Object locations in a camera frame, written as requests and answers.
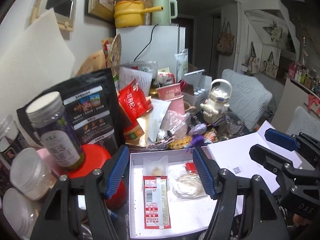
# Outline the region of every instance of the pink paper cup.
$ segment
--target pink paper cup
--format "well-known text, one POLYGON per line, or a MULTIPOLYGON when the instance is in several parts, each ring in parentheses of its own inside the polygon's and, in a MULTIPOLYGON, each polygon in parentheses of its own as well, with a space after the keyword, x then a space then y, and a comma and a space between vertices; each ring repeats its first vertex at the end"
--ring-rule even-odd
POLYGON ((161 100, 171 100, 181 97, 181 87, 180 84, 173 84, 156 89, 158 92, 159 99, 161 100))
POLYGON ((177 114, 184 115, 184 104, 183 104, 183 96, 171 100, 171 104, 168 107, 168 110, 175 111, 177 114))

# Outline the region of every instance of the purple tassel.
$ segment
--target purple tassel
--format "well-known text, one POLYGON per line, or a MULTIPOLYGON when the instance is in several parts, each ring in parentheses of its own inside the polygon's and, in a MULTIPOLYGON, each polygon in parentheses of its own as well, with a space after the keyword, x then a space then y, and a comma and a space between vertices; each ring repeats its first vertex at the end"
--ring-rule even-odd
POLYGON ((202 147, 202 146, 205 146, 204 137, 201 134, 193 134, 190 148, 202 147))

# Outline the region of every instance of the yellow pot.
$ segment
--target yellow pot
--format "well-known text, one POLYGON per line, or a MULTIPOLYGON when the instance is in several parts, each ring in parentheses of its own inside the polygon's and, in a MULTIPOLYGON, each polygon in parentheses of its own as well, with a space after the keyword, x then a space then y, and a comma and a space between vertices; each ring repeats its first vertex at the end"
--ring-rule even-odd
POLYGON ((162 11, 162 6, 144 8, 142 1, 121 1, 115 5, 115 23, 116 28, 140 26, 144 23, 145 13, 162 11))

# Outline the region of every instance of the black power cord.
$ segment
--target black power cord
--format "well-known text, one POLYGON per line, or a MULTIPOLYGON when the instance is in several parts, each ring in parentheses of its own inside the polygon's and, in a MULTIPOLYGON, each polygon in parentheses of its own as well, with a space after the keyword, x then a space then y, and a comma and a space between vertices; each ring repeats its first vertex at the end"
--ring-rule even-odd
POLYGON ((150 45, 150 43, 151 43, 151 41, 152 41, 153 30, 155 29, 156 26, 158 26, 158 24, 155 25, 155 26, 153 26, 153 28, 152 28, 152 31, 151 31, 151 39, 150 39, 149 43, 148 43, 148 44, 144 47, 144 49, 137 55, 137 57, 139 57, 139 56, 141 55, 141 53, 150 45))

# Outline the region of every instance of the metal screw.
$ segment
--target metal screw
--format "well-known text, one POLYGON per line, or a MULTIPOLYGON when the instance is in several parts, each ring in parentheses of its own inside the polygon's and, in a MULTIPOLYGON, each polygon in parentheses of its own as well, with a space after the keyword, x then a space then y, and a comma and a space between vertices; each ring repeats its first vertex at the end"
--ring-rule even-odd
POLYGON ((291 191, 295 192, 298 190, 298 187, 296 185, 291 186, 291 191))
POLYGON ((59 177, 59 180, 65 181, 67 178, 68 178, 68 176, 65 175, 65 174, 63 174, 63 175, 61 175, 61 176, 59 177))
POLYGON ((261 180, 262 180, 260 175, 254 175, 254 176, 253 176, 253 179, 254 179, 255 181, 261 181, 261 180))
POLYGON ((102 172, 102 171, 101 171, 100 169, 95 169, 95 170, 93 170, 92 173, 93 173, 94 175, 100 175, 101 172, 102 172))
POLYGON ((229 174, 229 171, 228 171, 227 169, 221 169, 221 170, 220 170, 220 173, 221 173, 222 175, 227 175, 227 174, 229 174))

